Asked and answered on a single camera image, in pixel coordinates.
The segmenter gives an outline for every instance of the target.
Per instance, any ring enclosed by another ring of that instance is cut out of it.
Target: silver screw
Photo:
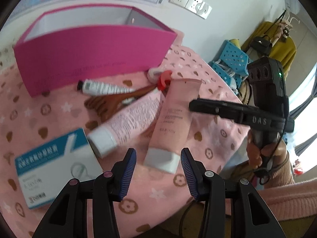
[[[205,176],[207,177],[213,177],[214,176],[214,173],[212,171],[206,171],[205,172]]]
[[[249,183],[248,179],[245,178],[240,179],[240,182],[244,185],[247,185]]]
[[[103,173],[103,176],[106,177],[106,178],[109,178],[112,176],[112,172],[111,171],[106,171]]]
[[[69,181],[69,185],[71,185],[71,186],[74,186],[74,185],[76,185],[78,183],[78,181],[76,180],[76,179],[71,179],[70,181]]]

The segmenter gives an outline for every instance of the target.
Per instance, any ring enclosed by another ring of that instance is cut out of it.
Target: brown massage comb
[[[118,107],[123,100],[131,97],[142,97],[156,87],[157,84],[153,84],[130,93],[93,96],[85,101],[85,107],[88,109],[95,109],[98,116],[101,118],[101,122],[105,122],[118,111]]]

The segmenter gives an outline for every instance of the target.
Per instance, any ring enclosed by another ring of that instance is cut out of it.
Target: pink sweater
[[[294,183],[290,167],[286,163],[259,191],[278,221],[317,214],[317,178]],[[226,200],[226,214],[231,214],[230,200]]]

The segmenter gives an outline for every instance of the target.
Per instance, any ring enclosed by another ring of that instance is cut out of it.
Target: white tape roll
[[[153,83],[156,84],[159,80],[160,75],[164,72],[164,70],[159,68],[151,68],[147,72],[147,79]]]

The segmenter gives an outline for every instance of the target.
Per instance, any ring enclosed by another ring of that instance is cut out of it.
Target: black cap
[[[83,81],[78,81],[77,91],[82,90],[83,85],[84,85],[84,82],[83,82]]]

